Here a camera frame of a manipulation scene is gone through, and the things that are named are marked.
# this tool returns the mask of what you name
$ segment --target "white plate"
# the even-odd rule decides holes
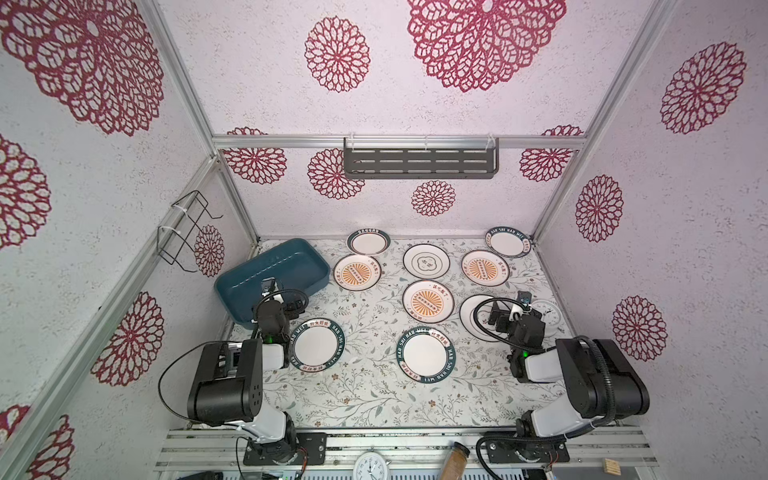
[[[525,257],[531,252],[528,235],[512,227],[493,227],[485,233],[485,244],[499,255]]]
[[[291,333],[290,362],[304,372],[320,372],[339,361],[346,340],[333,320],[307,320]]]
[[[360,292],[376,285],[382,276],[382,267],[372,257],[349,255],[333,267],[333,279],[345,290]]]
[[[468,299],[464,300],[462,303],[461,308],[458,309],[458,317],[462,321],[462,325],[464,328],[467,329],[467,332],[469,332],[470,335],[474,336],[478,340],[483,340],[485,342],[498,342],[497,339],[493,338],[492,336],[483,333],[476,325],[475,321],[472,319],[472,312],[475,311],[475,308],[477,308],[477,305],[480,304],[483,300],[488,300],[493,298],[490,295],[472,295]],[[483,326],[491,331],[493,331],[494,327],[492,325],[488,325],[488,318],[491,315],[491,308],[493,304],[489,303],[488,305],[484,305],[480,312],[478,313],[478,319],[480,320],[480,323],[483,324]]]
[[[531,308],[541,312],[541,321],[546,324],[544,336],[553,336],[558,332],[558,327],[565,320],[565,316],[555,302],[536,300],[531,303]]]
[[[346,246],[359,255],[378,255],[389,247],[391,240],[384,230],[363,228],[346,239]]]
[[[471,281],[483,286],[498,286],[509,278],[507,262],[487,250],[473,250],[464,255],[462,271]]]
[[[413,276],[434,280],[445,275],[451,266],[448,254],[440,247],[429,243],[414,245],[402,256],[402,263]]]
[[[408,314],[424,323],[440,323],[453,313],[453,295],[448,288],[431,280],[411,283],[402,293]]]
[[[403,333],[395,357],[400,369],[420,383],[435,383],[448,377],[456,365],[456,350],[443,332],[417,326]]]

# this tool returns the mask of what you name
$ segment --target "black cable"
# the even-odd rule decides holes
[[[237,446],[240,444],[240,439],[246,439],[247,442],[250,441],[248,437],[237,437],[235,439],[235,460],[237,461],[237,471],[240,472],[240,480],[243,480],[245,477],[243,477],[243,471],[240,470],[240,454],[237,453]]]
[[[275,296],[282,295],[283,293],[296,293],[296,294],[298,294],[299,298],[301,299],[301,302],[303,304],[303,307],[292,309],[292,310],[287,310],[286,313],[288,313],[288,314],[291,314],[293,312],[300,312],[302,310],[306,310],[306,308],[310,304],[310,298],[306,295],[306,293],[304,293],[303,290],[298,290],[298,289],[295,289],[295,288],[284,288],[282,290],[276,290],[276,291],[274,291],[272,293],[269,293],[268,295],[265,295],[264,297],[262,297],[262,299],[259,300],[259,303],[257,303],[256,306],[254,308],[252,308],[253,317],[256,318],[256,312],[259,311],[259,307],[261,306],[262,303],[266,302],[267,300],[271,300]],[[251,339],[255,339],[256,336],[258,335],[258,332],[259,332],[258,326],[255,326],[253,328],[253,333],[251,333],[251,335],[250,335],[250,338]]]
[[[491,467],[489,467],[488,464],[485,462],[485,460],[482,458],[480,446],[486,442],[496,441],[496,442],[504,442],[504,443],[512,443],[512,444],[529,443],[529,442],[537,442],[537,443],[565,442],[568,439],[574,439],[578,436],[584,435],[585,433],[591,432],[597,427],[602,427],[603,425],[607,425],[608,423],[611,423],[614,421],[614,418],[616,416],[616,395],[614,392],[614,384],[611,381],[611,372],[608,370],[608,365],[605,362],[605,357],[603,357],[603,353],[600,351],[600,348],[598,347],[597,343],[593,342],[592,339],[586,336],[581,336],[581,335],[576,336],[575,338],[582,340],[584,341],[584,343],[587,344],[587,346],[589,347],[589,350],[592,352],[592,355],[594,356],[595,362],[598,365],[598,372],[600,372],[600,374],[603,376],[603,382],[605,384],[605,396],[606,396],[606,402],[607,402],[605,416],[602,419],[598,419],[595,422],[590,422],[587,425],[584,425],[581,428],[574,430],[573,432],[569,432],[568,434],[553,435],[549,437],[518,437],[516,435],[510,435],[508,433],[498,433],[494,435],[486,435],[486,436],[480,437],[478,442],[475,444],[475,454],[478,456],[480,465],[482,465],[483,469],[491,477],[493,477],[494,480],[504,480],[504,479],[496,475],[496,473],[493,472],[493,470],[491,470]]]
[[[483,300],[483,301],[482,301],[482,302],[480,302],[480,304],[478,304],[478,305],[475,307],[475,309],[472,311],[472,320],[474,320],[474,322],[475,322],[475,325],[476,325],[476,326],[477,326],[477,327],[478,327],[478,328],[479,328],[479,329],[480,329],[480,330],[481,330],[481,331],[482,331],[482,332],[483,332],[485,335],[488,335],[488,336],[492,336],[493,338],[497,339],[498,341],[500,341],[500,342],[504,342],[504,343],[506,343],[507,345],[509,345],[509,346],[511,346],[511,347],[513,347],[513,348],[516,348],[516,349],[520,349],[520,350],[525,350],[525,351],[527,351],[527,352],[530,352],[530,353],[539,354],[539,353],[545,353],[545,352],[547,351],[546,349],[542,349],[542,348],[538,348],[538,347],[531,347],[531,346],[526,346],[526,345],[521,345],[521,344],[519,344],[519,343],[515,343],[515,342],[512,342],[512,341],[511,341],[509,338],[504,338],[503,336],[499,336],[499,335],[496,335],[496,334],[495,334],[495,333],[493,333],[491,330],[489,330],[489,329],[485,328],[485,327],[483,326],[483,324],[482,324],[482,323],[480,323],[480,319],[479,319],[479,317],[478,317],[478,314],[480,313],[480,309],[481,309],[483,306],[485,306],[485,305],[489,304],[490,302],[506,302],[506,303],[512,303],[512,304],[514,304],[514,305],[517,305],[517,306],[519,306],[520,308],[522,308],[524,313],[527,313],[527,312],[530,312],[530,311],[531,311],[531,306],[529,306],[529,305],[525,305],[524,303],[518,302],[517,300],[513,300],[513,299],[511,299],[511,298],[504,298],[504,297],[500,297],[500,296],[497,296],[497,297],[495,297],[495,298],[490,298],[490,299],[488,299],[488,300]],[[511,313],[511,315],[513,315],[513,316],[514,316],[514,315],[519,315],[519,313],[516,313],[516,312],[515,312],[515,313]]]
[[[165,377],[165,374],[168,373],[168,370],[174,365],[176,365],[176,362],[183,359],[185,356],[189,355],[190,353],[194,352],[195,350],[199,349],[202,346],[211,345],[213,343],[240,343],[240,342],[234,342],[231,340],[211,340],[210,342],[202,342],[200,345],[192,347],[191,349],[187,350],[186,352],[182,353],[180,357],[175,359],[173,362],[170,363],[169,366],[165,367],[165,370],[160,374],[160,378],[157,381],[157,396],[160,397],[160,401],[163,403],[163,406],[165,406],[166,409],[168,409],[168,412],[173,413],[175,416],[179,417],[180,419],[187,420],[192,423],[204,423],[200,420],[194,420],[189,417],[185,417],[184,415],[181,415],[180,413],[175,412],[168,404],[165,402],[165,399],[163,398],[163,391],[161,389],[161,383],[163,382],[163,377]]]

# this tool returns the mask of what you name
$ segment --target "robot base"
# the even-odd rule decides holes
[[[325,433],[297,433],[298,446],[304,447],[308,454],[306,464],[307,465],[322,465],[326,461],[326,439],[328,435]],[[243,465],[250,467],[261,465],[276,465],[272,458],[268,458],[260,455],[263,450],[260,447],[264,445],[258,445],[256,443],[248,442],[246,448],[245,457],[243,458]],[[287,465],[302,465],[304,463],[304,456],[301,452],[293,457],[293,460],[287,463]]]

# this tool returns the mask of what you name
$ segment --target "red flower pattern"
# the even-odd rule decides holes
[[[326,17],[315,24],[304,42],[306,66],[330,91],[356,88],[371,63],[366,38],[349,20]]]
[[[306,174],[315,190],[328,198],[341,200],[357,195],[365,180],[350,180],[344,174],[344,152],[338,148],[317,152],[310,160]]]
[[[69,462],[74,453],[72,436],[74,429],[69,425],[69,415],[62,415],[58,428],[48,434],[43,448],[27,469],[27,480],[61,480],[69,472]]]
[[[647,298],[623,299],[616,305],[612,323],[621,348],[638,360],[655,359],[667,346],[667,324]]]
[[[34,237],[50,211],[51,191],[38,162],[0,135],[0,250]]]
[[[28,411],[29,405],[14,405],[0,413],[0,448],[8,441]]]
[[[573,125],[558,125],[543,135],[582,135],[584,132]],[[560,177],[574,151],[567,148],[529,148],[520,157],[523,176],[537,182]]]
[[[421,215],[435,217],[444,214],[453,206],[456,191],[451,185],[439,180],[430,180],[419,185],[411,196],[411,205]]]
[[[99,383],[126,386],[146,373],[163,346],[164,322],[155,298],[139,293],[91,368]]]
[[[194,259],[200,272],[205,276],[214,276],[224,265],[224,241],[221,233],[213,225],[200,229],[194,241]]]
[[[661,121],[683,135],[700,130],[725,113],[744,82],[744,52],[725,41],[688,58],[672,75],[661,98]]]
[[[619,226],[624,200],[619,183],[606,175],[588,181],[576,202],[576,225],[581,235],[599,242],[613,234]]]
[[[159,116],[163,70],[131,0],[0,0],[0,31],[77,120],[131,136]]]
[[[565,0],[408,0],[414,55],[444,87],[488,90],[528,67]]]
[[[239,127],[228,135],[266,135],[256,128]],[[221,152],[232,171],[255,184],[277,182],[286,172],[282,148],[231,148]]]

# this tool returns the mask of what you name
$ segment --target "zip tie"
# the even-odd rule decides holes
[[[176,235],[178,235],[179,237],[181,237],[181,232],[180,232],[179,230],[176,230],[176,229],[175,229],[175,228],[173,228],[173,227],[166,227],[165,225],[160,225],[160,228],[164,228],[165,230],[173,230],[174,232],[176,232]]]

